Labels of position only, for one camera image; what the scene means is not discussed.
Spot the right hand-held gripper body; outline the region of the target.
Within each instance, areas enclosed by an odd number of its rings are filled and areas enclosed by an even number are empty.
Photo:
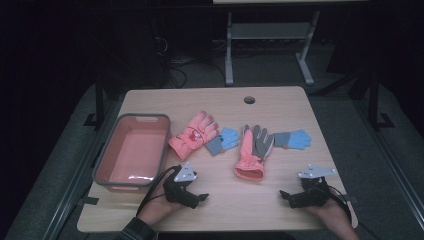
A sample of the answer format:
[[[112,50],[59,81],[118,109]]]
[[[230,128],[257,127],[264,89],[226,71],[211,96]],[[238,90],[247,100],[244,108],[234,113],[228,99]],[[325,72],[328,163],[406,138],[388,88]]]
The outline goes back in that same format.
[[[303,192],[289,194],[287,197],[290,207],[323,206],[331,196],[325,177],[336,173],[334,168],[309,164],[305,170],[298,173]]]

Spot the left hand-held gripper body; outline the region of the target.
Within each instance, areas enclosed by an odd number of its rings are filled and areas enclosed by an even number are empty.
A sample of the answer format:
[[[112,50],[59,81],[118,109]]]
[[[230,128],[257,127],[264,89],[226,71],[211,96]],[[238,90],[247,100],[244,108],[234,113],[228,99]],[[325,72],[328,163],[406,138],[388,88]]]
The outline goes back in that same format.
[[[163,183],[165,197],[170,203],[178,203],[195,209],[201,198],[187,190],[187,187],[197,179],[197,173],[189,162],[177,165],[174,172]]]

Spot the pink glove with grey palm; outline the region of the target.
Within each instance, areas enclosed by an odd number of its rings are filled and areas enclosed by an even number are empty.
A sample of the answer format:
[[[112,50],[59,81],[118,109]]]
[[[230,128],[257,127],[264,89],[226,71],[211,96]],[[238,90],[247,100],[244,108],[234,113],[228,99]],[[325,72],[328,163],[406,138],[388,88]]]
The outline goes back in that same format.
[[[243,127],[240,159],[234,167],[237,177],[248,181],[264,179],[264,162],[272,151],[274,136],[266,128],[255,125]]]

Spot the small blue and grey glove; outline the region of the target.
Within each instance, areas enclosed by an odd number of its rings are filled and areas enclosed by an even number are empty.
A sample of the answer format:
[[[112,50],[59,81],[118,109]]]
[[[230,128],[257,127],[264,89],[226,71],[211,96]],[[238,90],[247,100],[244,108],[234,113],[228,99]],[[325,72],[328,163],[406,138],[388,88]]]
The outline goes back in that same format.
[[[232,128],[223,128],[220,133],[206,144],[212,156],[216,156],[239,145],[238,131]]]
[[[303,129],[292,132],[274,133],[274,145],[287,149],[304,150],[311,146],[312,139]]]

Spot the pink plastic basket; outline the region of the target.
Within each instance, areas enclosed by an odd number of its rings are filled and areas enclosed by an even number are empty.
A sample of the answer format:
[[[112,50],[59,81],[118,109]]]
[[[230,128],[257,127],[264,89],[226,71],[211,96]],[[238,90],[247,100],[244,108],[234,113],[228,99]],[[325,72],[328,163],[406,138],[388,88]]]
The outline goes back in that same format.
[[[170,125],[165,114],[119,116],[97,160],[94,182],[115,192],[150,186],[163,169]]]

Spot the person's left hand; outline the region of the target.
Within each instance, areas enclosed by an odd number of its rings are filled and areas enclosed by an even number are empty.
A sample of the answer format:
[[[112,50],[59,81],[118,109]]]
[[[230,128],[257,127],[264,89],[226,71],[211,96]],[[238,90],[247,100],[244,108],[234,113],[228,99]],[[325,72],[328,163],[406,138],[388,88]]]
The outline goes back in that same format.
[[[183,205],[179,203],[167,201],[163,188],[163,181],[154,189],[152,195],[153,199],[149,200],[137,214],[137,218],[149,226],[154,226],[172,213],[183,208]]]

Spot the person's right hand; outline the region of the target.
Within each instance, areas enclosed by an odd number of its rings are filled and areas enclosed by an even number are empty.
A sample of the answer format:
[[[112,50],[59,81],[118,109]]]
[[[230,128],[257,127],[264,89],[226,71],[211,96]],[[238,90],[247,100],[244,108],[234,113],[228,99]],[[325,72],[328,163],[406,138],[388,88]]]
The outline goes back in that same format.
[[[320,219],[328,230],[330,226],[334,225],[351,225],[345,211],[333,199],[328,199],[327,202],[321,207],[306,207],[305,211],[315,215],[318,219]]]

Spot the pink glove with red print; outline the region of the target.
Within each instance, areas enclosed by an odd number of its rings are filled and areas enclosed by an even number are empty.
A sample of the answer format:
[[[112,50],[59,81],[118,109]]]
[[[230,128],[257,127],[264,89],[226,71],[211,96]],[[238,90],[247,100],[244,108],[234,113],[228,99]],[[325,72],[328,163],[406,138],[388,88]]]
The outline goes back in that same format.
[[[200,111],[180,134],[169,139],[168,144],[178,158],[185,161],[191,153],[210,142],[218,133],[218,124],[213,116]]]

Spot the black metal stand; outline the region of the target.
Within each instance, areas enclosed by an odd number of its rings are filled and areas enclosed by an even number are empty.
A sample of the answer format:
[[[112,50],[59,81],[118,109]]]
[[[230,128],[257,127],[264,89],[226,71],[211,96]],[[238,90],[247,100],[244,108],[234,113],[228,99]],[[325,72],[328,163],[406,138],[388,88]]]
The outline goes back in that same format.
[[[375,131],[381,128],[394,128],[394,124],[386,113],[378,110],[379,78],[375,69],[368,70],[368,121]]]
[[[95,129],[99,129],[105,119],[104,116],[104,88],[102,84],[102,73],[99,72],[95,84],[95,112],[87,116],[84,125],[93,126]]]

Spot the grey metal floor rail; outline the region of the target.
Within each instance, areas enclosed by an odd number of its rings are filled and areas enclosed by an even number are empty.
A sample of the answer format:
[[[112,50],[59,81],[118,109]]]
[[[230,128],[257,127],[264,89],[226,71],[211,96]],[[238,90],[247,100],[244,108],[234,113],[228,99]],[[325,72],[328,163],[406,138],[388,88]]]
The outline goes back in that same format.
[[[48,164],[46,183],[43,191],[50,193],[49,199],[54,206],[47,219],[47,226],[42,231],[42,240],[57,240],[72,216],[78,201],[92,184],[92,167],[96,156],[121,108],[121,101],[105,102],[105,119],[99,126],[85,123],[94,112],[95,104],[81,103],[66,126]]]
[[[361,101],[355,101],[354,106],[382,153],[388,168],[394,176],[398,189],[405,199],[411,213],[416,219],[421,230],[424,232],[424,202],[420,199],[413,185],[409,181],[407,174],[401,168],[398,158],[381,133],[382,129],[394,129],[394,123],[386,113],[369,113],[370,110],[373,110],[373,107],[367,107]]]

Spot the grey metal table frame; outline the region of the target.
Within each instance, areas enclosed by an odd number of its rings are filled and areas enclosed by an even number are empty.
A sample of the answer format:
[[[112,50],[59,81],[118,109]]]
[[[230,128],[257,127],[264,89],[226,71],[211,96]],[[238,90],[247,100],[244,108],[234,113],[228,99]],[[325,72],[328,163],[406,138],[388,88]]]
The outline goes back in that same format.
[[[222,7],[246,7],[258,10],[260,7],[268,11],[278,7],[313,8],[309,21],[303,22],[265,22],[239,23],[233,21],[235,9],[227,13],[226,54],[225,54],[225,84],[234,85],[232,43],[234,40],[302,40],[303,48],[296,53],[296,61],[308,86],[315,84],[306,58],[317,28],[321,10],[325,6],[361,3],[367,0],[213,0],[213,4]]]

